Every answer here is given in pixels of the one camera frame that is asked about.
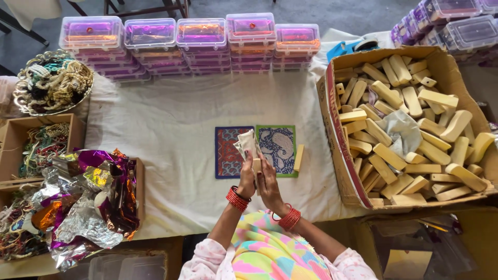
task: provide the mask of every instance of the blue border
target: blue border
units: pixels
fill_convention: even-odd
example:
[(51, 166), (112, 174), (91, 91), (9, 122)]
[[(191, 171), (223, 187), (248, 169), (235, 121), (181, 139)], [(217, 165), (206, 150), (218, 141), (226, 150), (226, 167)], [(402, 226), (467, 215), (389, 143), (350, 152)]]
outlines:
[(218, 175), (218, 130), (225, 129), (254, 129), (254, 127), (215, 127), (215, 178), (216, 179), (240, 179), (240, 175), (221, 176)]

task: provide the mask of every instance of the red bangle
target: red bangle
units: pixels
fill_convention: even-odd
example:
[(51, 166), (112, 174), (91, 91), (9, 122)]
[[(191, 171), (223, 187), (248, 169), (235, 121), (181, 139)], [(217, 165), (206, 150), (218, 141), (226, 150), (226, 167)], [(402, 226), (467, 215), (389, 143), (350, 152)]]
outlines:
[(230, 188), (227, 194), (227, 200), (230, 204), (234, 205), (239, 211), (244, 212), (249, 204), (249, 201), (244, 200), (236, 193), (237, 187), (233, 186)]
[[(289, 211), (289, 213), (287, 213), (287, 215), (285, 215), (285, 217), (278, 220), (278, 225), (281, 226), (284, 230), (290, 231), (297, 224), (299, 219), (301, 218), (301, 212), (292, 208), (292, 205), (290, 205), (289, 203), (286, 203), (286, 205), (289, 205), (290, 211)], [(273, 214), (271, 215), (271, 218), (274, 221), (277, 221), (273, 217)]]

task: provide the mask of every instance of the woman's right hand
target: woman's right hand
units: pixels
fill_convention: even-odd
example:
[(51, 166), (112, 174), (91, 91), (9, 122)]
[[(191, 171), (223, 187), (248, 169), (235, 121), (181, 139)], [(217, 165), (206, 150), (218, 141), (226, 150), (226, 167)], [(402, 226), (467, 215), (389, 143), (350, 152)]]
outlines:
[(289, 213), (289, 206), (285, 205), (278, 190), (276, 169), (270, 165), (263, 154), (258, 154), (261, 159), (262, 172), (257, 173), (257, 183), (264, 205), (273, 213), (283, 218)]

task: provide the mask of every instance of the woman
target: woman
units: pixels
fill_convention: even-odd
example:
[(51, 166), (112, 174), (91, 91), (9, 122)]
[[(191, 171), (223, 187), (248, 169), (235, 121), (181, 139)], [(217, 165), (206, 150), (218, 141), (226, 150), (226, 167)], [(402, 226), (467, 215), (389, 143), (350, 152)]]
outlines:
[(257, 173), (257, 182), (269, 210), (241, 216), (255, 192), (252, 155), (246, 151), (239, 186), (230, 189), (227, 207), (209, 236), (197, 244), (180, 279), (375, 279), (356, 251), (344, 247), (282, 201), (275, 168), (262, 154), (258, 156), (262, 172)]

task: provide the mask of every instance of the woman's hand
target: woman's hand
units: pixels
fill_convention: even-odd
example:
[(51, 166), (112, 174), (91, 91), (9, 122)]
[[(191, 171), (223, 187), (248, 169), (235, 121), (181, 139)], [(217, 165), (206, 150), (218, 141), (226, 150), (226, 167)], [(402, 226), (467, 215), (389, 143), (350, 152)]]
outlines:
[(276, 169), (270, 165), (261, 153), (258, 157), (261, 159), (261, 169), (263, 172), (257, 173), (257, 182), (263, 203), (270, 211), (283, 218), (289, 213), (290, 208), (283, 203), (280, 196)]
[(246, 153), (246, 160), (242, 164), (241, 181), (237, 188), (237, 193), (245, 199), (250, 199), (254, 193), (254, 173), (252, 172), (252, 153), (249, 150)]

